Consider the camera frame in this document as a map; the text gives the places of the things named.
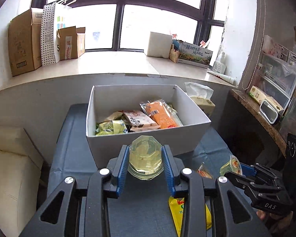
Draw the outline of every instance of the beige leather sofa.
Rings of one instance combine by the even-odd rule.
[[[36,211],[43,158],[23,128],[0,127],[0,229],[18,237]]]

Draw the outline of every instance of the sofa armrest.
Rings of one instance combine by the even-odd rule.
[[[43,158],[23,128],[0,126],[0,150],[28,156],[41,169]]]

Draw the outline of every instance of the white bag handle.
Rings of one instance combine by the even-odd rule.
[[[70,3],[65,4],[67,1],[69,1],[69,0],[60,0],[58,3],[59,3],[59,4],[62,4],[62,5],[66,5],[66,6],[68,6],[68,5],[70,5],[70,4],[74,3],[74,2],[76,2],[77,0],[72,0]]]

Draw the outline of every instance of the blue tablecloth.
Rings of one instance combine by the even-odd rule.
[[[77,179],[78,188],[86,187],[89,177],[97,170],[85,136],[87,106],[75,104],[68,111],[57,141],[48,182],[48,195],[67,176]],[[209,127],[194,151],[177,157],[182,159],[186,167],[194,170],[204,162],[216,178],[219,176],[220,167],[229,160],[230,155],[226,143]],[[168,204],[169,196],[164,174],[151,181],[141,181],[128,174],[121,197],[108,201],[111,236],[176,237]]]

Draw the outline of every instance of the orange snack package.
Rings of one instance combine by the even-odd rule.
[[[160,125],[161,129],[178,126],[175,118],[167,109],[167,104],[164,100],[157,100],[154,102],[141,104],[141,107],[152,120]]]

